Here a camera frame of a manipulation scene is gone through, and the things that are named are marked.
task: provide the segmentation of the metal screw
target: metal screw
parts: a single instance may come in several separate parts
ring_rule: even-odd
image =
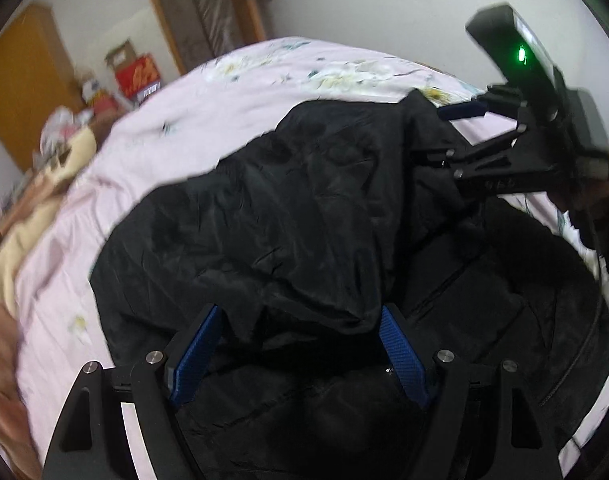
[[[518,364],[511,359],[507,359],[502,362],[502,367],[507,370],[510,374],[514,374],[518,371]]]
[[[438,361],[442,363],[450,363],[456,358],[451,350],[441,350],[438,352]]]
[[[86,374],[92,374],[98,369],[98,362],[89,361],[85,366],[82,367],[82,371]]]
[[[162,352],[160,352],[159,350],[154,350],[153,352],[149,352],[149,354],[146,355],[146,361],[150,365],[155,365],[162,361],[163,357],[164,354]]]

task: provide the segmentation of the red box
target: red box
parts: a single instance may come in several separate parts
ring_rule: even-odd
[[[160,72],[150,54],[146,54],[116,72],[116,79],[126,98],[133,100],[138,92],[160,81]]]

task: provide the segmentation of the black jacket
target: black jacket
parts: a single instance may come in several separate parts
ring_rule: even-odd
[[[466,202],[410,150],[464,146],[419,92],[316,101],[209,174],[153,191],[91,285],[117,365],[205,303],[228,325],[178,414],[208,478],[391,478],[422,425],[374,331],[381,305],[471,362],[512,358],[537,399],[565,373],[597,285],[563,239],[494,198]],[[559,447],[609,373],[609,313],[544,407]]]

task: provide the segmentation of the bed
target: bed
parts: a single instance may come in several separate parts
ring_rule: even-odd
[[[413,88],[436,105],[480,92],[453,76],[387,54],[284,38],[200,66],[115,124],[16,279],[22,334],[17,378],[41,461],[80,368],[90,360],[113,366],[88,280],[112,228],[133,206],[162,184],[210,171],[220,158],[273,129],[300,102],[397,102]],[[490,114],[455,125],[470,142],[513,126]],[[544,195],[506,199],[567,238],[596,270],[594,254],[582,247],[568,219]],[[603,276],[609,304],[609,279]],[[579,447],[608,407],[609,376],[574,439],[560,452],[563,473],[578,461]],[[133,406],[125,406],[123,413],[139,477],[153,480]]]

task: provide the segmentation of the person's arm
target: person's arm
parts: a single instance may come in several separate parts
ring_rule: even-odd
[[[589,210],[598,237],[600,253],[605,257],[609,272],[609,182],[587,182],[582,192],[572,194],[569,190],[548,193],[549,199],[562,212],[569,212],[574,227],[581,232],[582,243],[596,249],[585,209]]]

